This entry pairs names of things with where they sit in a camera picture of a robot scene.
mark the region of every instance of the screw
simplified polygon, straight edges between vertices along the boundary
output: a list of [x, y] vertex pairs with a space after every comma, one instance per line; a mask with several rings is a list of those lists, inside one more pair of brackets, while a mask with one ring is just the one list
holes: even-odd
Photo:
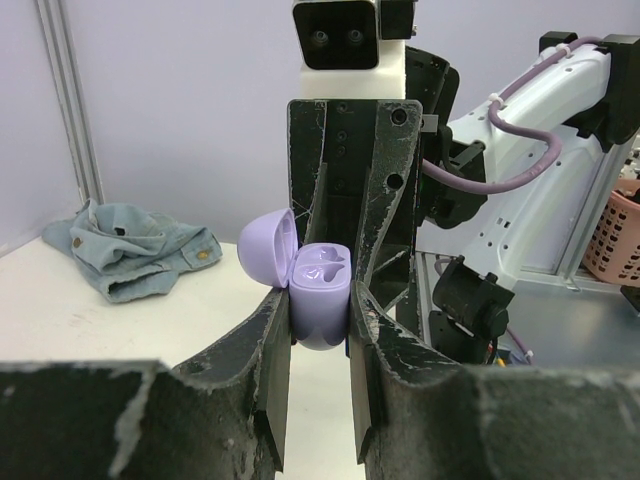
[[347, 38], [353, 45], [360, 45], [364, 41], [364, 35], [360, 30], [349, 30]]
[[391, 121], [396, 125], [402, 125], [407, 121], [407, 112], [398, 108], [391, 113]]
[[317, 46], [322, 47], [322, 46], [326, 45], [327, 42], [329, 41], [329, 35], [327, 35], [322, 30], [316, 30], [315, 32], [313, 32], [311, 40]]

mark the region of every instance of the screw hole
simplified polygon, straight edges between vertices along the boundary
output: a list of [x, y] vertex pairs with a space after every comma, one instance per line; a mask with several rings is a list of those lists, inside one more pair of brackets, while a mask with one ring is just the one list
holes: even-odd
[[396, 125], [402, 125], [407, 121], [407, 112], [402, 108], [398, 108], [391, 113], [391, 121]]
[[404, 184], [404, 180], [397, 173], [392, 173], [387, 177], [387, 186], [393, 190], [398, 190]]
[[324, 47], [329, 42], [329, 35], [322, 30], [316, 30], [311, 36], [311, 41], [318, 47]]
[[347, 34], [347, 38], [349, 39], [349, 43], [351, 45], [360, 45], [364, 41], [364, 35], [360, 30], [349, 30]]

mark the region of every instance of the denim shirt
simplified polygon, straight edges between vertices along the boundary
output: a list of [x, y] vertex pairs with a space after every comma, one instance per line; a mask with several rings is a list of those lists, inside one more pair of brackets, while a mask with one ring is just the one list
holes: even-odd
[[112, 303], [167, 294], [180, 273], [209, 267], [222, 256], [205, 227], [133, 205], [93, 200], [75, 218], [48, 225], [42, 238], [73, 258], [87, 281]]

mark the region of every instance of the cable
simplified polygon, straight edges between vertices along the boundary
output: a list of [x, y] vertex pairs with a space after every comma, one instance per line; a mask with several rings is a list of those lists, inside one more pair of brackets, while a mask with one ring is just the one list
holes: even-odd
[[538, 160], [526, 172], [523, 172], [520, 175], [516, 175], [515, 177], [506, 180], [503, 183], [482, 183], [474, 182], [472, 180], [466, 180], [464, 178], [452, 175], [426, 160], [422, 161], [422, 171], [449, 187], [461, 190], [463, 192], [475, 193], [478, 195], [492, 195], [496, 193], [510, 192], [522, 187], [523, 185], [528, 184], [529, 182], [539, 177], [545, 170], [553, 165], [556, 159], [560, 156], [560, 153], [562, 153], [562, 140], [560, 140], [560, 137], [552, 132], [544, 132], [542, 130], [517, 127], [502, 120], [498, 116], [498, 110], [500, 109], [501, 103], [509, 99], [520, 88], [536, 78], [547, 68], [554, 65], [565, 56], [568, 56], [569, 52], [581, 47], [582, 45], [589, 43], [597, 44], [600, 41], [601, 39], [596, 37], [584, 37], [571, 42], [569, 45], [559, 45], [558, 51], [556, 53], [551, 55], [546, 60], [543, 60], [538, 65], [535, 65], [531, 70], [518, 78], [515, 82], [509, 85], [504, 90], [504, 92], [502, 92], [501, 98], [499, 97], [494, 99], [489, 105], [489, 121], [496, 128], [502, 130], [503, 132], [517, 135], [519, 137], [540, 140], [548, 145], [547, 151], [540, 158], [540, 160]]
[[493, 340], [491, 340], [491, 353], [489, 354], [487, 365], [493, 365], [493, 361], [496, 359], [497, 354], [498, 354], [498, 339], [494, 338]]
[[513, 342], [518, 346], [518, 348], [522, 351], [522, 353], [524, 354], [524, 358], [527, 361], [527, 363], [529, 365], [533, 365], [533, 351], [529, 350], [524, 342], [522, 340], [520, 340], [520, 338], [516, 335], [516, 333], [511, 329], [511, 327], [507, 327], [507, 333], [509, 334], [509, 336], [511, 337], [511, 339], [513, 340]]

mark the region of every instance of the black bracket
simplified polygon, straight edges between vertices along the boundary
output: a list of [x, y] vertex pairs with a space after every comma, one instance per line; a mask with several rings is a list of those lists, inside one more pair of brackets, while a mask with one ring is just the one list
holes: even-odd
[[489, 343], [507, 329], [507, 306], [514, 296], [496, 281], [494, 274], [482, 278], [464, 265], [464, 257], [449, 263], [433, 290], [444, 317], [433, 312], [429, 317], [438, 351], [460, 362], [485, 362]]

